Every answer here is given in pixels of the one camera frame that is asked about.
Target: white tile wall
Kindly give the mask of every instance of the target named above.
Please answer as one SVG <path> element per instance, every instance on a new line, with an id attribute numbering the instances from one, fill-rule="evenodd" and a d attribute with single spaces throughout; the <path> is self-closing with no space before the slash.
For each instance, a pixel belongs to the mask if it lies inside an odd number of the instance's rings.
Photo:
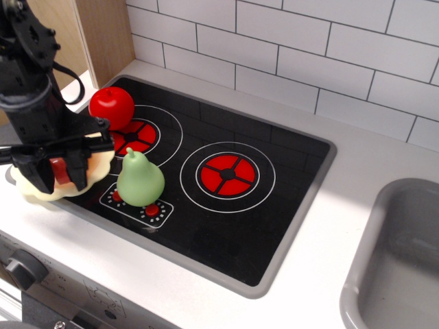
<path id="1" fill-rule="evenodd" d="M 235 0 L 161 0 L 160 13 L 235 31 Z"/>
<path id="2" fill-rule="evenodd" d="M 126 1 L 140 60 L 439 151 L 439 1 Z"/>
<path id="3" fill-rule="evenodd" d="M 198 26 L 198 51 L 268 73 L 276 72 L 278 46 L 220 31 L 211 27 Z"/>
<path id="4" fill-rule="evenodd" d="M 439 6 L 419 0 L 396 0 L 388 33 L 439 46 Z"/>
<path id="5" fill-rule="evenodd" d="M 415 119 L 411 114 L 325 90 L 320 91 L 316 113 L 400 141 L 407 140 Z"/>
<path id="6" fill-rule="evenodd" d="M 393 0 L 284 0 L 283 9 L 384 32 Z"/>
<path id="7" fill-rule="evenodd" d="M 237 66 L 236 90 L 314 113 L 318 88 Z"/>
<path id="8" fill-rule="evenodd" d="M 329 22 L 238 2 L 237 33 L 324 55 Z"/>
<path id="9" fill-rule="evenodd" d="M 197 50 L 195 23 L 128 7 L 131 32 L 156 41 Z"/>
<path id="10" fill-rule="evenodd" d="M 132 42 L 134 43 L 134 52 L 137 59 L 165 67 L 163 43 L 136 35 L 132 36 Z"/>
<path id="11" fill-rule="evenodd" d="M 417 118 L 409 143 L 439 152 L 439 122 Z"/>
<path id="12" fill-rule="evenodd" d="M 429 82 L 439 58 L 439 47 L 333 24 L 327 55 Z"/>
<path id="13" fill-rule="evenodd" d="M 235 87 L 235 65 L 193 51 L 164 46 L 166 67 L 228 88 Z"/>
<path id="14" fill-rule="evenodd" d="M 279 49 L 278 75 L 338 93 L 366 99 L 373 71 L 326 57 Z"/>
<path id="15" fill-rule="evenodd" d="M 369 101 L 439 121 L 439 88 L 377 72 Z"/>

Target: pear stem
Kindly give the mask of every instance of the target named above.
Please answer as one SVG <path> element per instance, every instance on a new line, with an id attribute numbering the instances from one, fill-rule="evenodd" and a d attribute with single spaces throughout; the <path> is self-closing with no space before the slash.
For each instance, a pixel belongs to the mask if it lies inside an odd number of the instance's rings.
<path id="1" fill-rule="evenodd" d="M 127 147 L 127 148 L 126 148 L 126 151 L 128 152 L 128 154 L 130 155 L 131 158 L 134 157 L 134 151 L 132 150 L 131 147 Z"/>

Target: control panel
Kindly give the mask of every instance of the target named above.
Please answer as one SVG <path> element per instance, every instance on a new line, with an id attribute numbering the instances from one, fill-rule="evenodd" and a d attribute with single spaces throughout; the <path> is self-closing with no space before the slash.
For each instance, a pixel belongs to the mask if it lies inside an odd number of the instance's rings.
<path id="1" fill-rule="evenodd" d="M 21 290 L 66 318 L 87 314 L 99 329 L 178 328 L 2 232 L 0 262 Z"/>

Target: gray knob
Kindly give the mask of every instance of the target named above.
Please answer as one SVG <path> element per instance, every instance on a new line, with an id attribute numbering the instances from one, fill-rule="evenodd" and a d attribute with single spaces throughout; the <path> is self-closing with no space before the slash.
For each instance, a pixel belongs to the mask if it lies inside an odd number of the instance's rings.
<path id="1" fill-rule="evenodd" d="M 41 262 L 28 252 L 18 249 L 8 259 L 8 271 L 19 288 L 26 291 L 33 283 L 44 280 L 49 271 Z"/>

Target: black cable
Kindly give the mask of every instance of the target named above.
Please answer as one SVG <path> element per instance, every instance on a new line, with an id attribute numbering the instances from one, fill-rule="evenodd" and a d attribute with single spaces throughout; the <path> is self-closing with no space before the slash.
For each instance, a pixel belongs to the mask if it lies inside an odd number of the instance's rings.
<path id="1" fill-rule="evenodd" d="M 56 88 L 52 88 L 52 91 L 54 92 L 56 99 L 58 101 L 61 101 L 63 104 L 66 104 L 66 105 L 75 105 L 75 104 L 78 104 L 80 101 L 82 101 L 82 99 L 85 96 L 85 87 L 84 87 L 80 77 L 75 72 L 73 72 L 71 69 L 68 69 L 67 67 L 62 66 L 62 65 L 58 64 L 57 62 L 54 62 L 53 68 L 61 73 L 65 73 L 67 75 L 70 75 L 75 80 L 77 80 L 80 84 L 80 94 L 78 95 L 78 98 L 75 99 L 74 101 L 69 101 L 69 102 L 66 101 L 62 97 L 59 90 L 57 90 Z"/>

